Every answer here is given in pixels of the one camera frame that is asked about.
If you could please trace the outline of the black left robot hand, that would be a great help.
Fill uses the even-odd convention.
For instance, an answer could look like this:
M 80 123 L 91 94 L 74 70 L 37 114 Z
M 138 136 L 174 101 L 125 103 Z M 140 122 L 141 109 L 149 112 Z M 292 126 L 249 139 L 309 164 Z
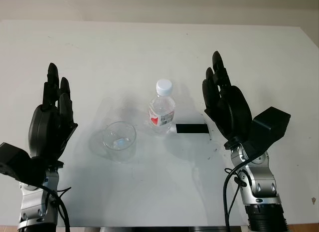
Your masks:
M 69 82 L 65 77 L 59 79 L 57 66 L 50 63 L 42 104 L 36 107 L 28 132 L 31 157 L 48 165 L 58 163 L 77 127 Z

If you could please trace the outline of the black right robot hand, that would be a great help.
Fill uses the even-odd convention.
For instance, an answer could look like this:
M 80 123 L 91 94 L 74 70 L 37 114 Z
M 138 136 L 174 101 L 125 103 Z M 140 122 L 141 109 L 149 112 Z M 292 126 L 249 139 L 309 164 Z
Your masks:
M 212 67 L 206 70 L 202 91 L 205 113 L 226 138 L 225 149 L 245 142 L 252 122 L 251 111 L 241 90 L 231 84 L 218 51 L 212 56 Z

